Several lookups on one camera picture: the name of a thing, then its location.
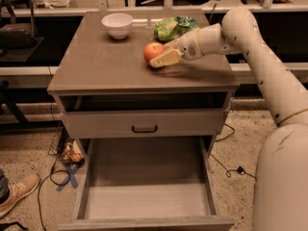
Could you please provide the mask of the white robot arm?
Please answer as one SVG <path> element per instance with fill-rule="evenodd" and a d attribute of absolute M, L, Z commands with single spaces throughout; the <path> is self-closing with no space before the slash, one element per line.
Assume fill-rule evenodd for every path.
<path fill-rule="evenodd" d="M 187 32 L 153 57 L 153 67 L 240 52 L 277 125 L 260 149 L 253 231 L 308 231 L 308 90 L 264 42 L 254 15 L 228 11 L 220 24 Z"/>

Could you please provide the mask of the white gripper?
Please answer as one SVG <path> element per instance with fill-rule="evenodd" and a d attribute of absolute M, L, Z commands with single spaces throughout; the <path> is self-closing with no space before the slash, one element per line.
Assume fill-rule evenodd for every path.
<path fill-rule="evenodd" d="M 198 31 L 192 30 L 183 35 L 180 39 L 174 39 L 164 44 L 165 48 L 170 48 L 159 54 L 150 61 L 154 68 L 177 64 L 181 58 L 187 61 L 196 60 L 202 57 L 198 43 Z"/>

